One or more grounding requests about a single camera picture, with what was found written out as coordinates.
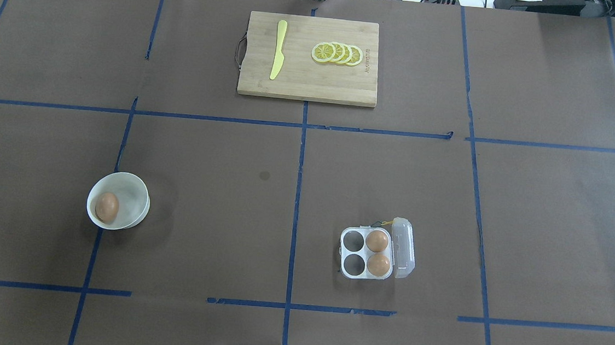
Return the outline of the clear plastic egg box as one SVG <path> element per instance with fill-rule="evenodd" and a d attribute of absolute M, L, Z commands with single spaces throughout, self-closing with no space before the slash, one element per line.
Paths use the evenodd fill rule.
<path fill-rule="evenodd" d="M 368 259 L 377 253 L 368 249 L 365 237 L 371 230 L 385 230 L 390 244 L 380 254 L 391 260 L 391 270 L 383 278 L 371 275 L 367 270 Z M 391 221 L 377 221 L 368 226 L 348 227 L 340 235 L 339 260 L 340 272 L 353 280 L 382 280 L 389 277 L 397 279 L 409 276 L 415 269 L 414 233 L 411 222 L 406 218 L 395 217 Z"/>

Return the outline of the brown egg from bowl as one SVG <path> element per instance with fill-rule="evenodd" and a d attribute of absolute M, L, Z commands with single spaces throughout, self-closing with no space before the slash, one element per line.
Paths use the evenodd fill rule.
<path fill-rule="evenodd" d="M 119 200 L 111 192 L 102 193 L 96 199 L 95 214 L 99 221 L 110 224 L 116 219 L 119 210 Z"/>

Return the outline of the brown egg upper slot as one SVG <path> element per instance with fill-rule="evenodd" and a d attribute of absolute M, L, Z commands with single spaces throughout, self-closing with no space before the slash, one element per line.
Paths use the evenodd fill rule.
<path fill-rule="evenodd" d="M 365 244 L 374 253 L 382 253 L 390 244 L 390 237 L 385 230 L 371 230 L 365 237 Z"/>

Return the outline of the brown egg slot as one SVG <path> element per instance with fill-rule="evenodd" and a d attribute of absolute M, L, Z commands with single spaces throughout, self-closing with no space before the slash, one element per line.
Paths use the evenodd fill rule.
<path fill-rule="evenodd" d="M 379 278 L 384 278 L 391 271 L 391 260 L 384 254 L 374 254 L 367 262 L 368 272 Z"/>
<path fill-rule="evenodd" d="M 374 253 L 382 253 L 390 244 L 390 237 L 385 230 L 371 230 L 365 237 L 365 244 Z"/>

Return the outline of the brown egg lower slot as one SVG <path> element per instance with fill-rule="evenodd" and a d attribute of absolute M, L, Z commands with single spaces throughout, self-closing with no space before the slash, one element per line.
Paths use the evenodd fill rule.
<path fill-rule="evenodd" d="M 384 254 L 374 254 L 367 262 L 368 272 L 379 278 L 384 278 L 391 271 L 391 260 Z"/>

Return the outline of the wooden cutting board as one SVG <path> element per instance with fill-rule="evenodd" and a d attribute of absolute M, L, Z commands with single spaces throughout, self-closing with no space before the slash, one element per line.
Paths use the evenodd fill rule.
<path fill-rule="evenodd" d="M 282 52 L 285 60 L 270 80 L 279 20 L 288 27 Z M 253 11 L 247 27 L 247 48 L 237 92 L 241 95 L 303 102 L 375 107 L 378 95 L 379 24 L 292 14 Z M 354 45 L 363 51 L 358 66 L 319 63 L 311 51 L 322 42 Z"/>

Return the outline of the front lemon slice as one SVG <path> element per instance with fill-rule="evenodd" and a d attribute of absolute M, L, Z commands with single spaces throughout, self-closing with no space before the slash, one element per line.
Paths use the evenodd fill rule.
<path fill-rule="evenodd" d="M 336 57 L 336 48 L 332 43 L 322 42 L 312 48 L 312 59 L 318 63 L 327 63 Z"/>

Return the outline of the rear lemon slice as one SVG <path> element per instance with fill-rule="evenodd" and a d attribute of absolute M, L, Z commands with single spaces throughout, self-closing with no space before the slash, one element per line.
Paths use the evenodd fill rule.
<path fill-rule="evenodd" d="M 358 66 L 363 60 L 363 51 L 354 45 L 349 45 L 350 58 L 345 63 L 347 66 Z"/>

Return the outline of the yellow plastic knife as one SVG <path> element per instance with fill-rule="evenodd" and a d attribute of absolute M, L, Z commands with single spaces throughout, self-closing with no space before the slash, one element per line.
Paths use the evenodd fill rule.
<path fill-rule="evenodd" d="M 280 71 L 282 70 L 282 66 L 284 64 L 285 56 L 282 50 L 283 50 L 283 45 L 284 45 L 285 37 L 287 33 L 287 27 L 288 27 L 288 24 L 286 20 L 279 20 L 277 22 L 275 54 L 274 54 L 273 63 L 271 65 L 271 71 L 270 71 L 270 76 L 269 76 L 270 80 L 275 80 L 275 78 L 278 77 Z"/>

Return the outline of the white bowl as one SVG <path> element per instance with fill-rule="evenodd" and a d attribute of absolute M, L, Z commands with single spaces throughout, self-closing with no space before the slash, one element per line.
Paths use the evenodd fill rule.
<path fill-rule="evenodd" d="M 95 214 L 96 199 L 111 192 L 119 200 L 118 215 L 110 224 L 99 221 Z M 86 201 L 88 217 L 96 226 L 107 230 L 129 229 L 140 224 L 150 210 L 150 195 L 145 182 L 132 173 L 117 172 L 103 177 L 90 190 Z"/>

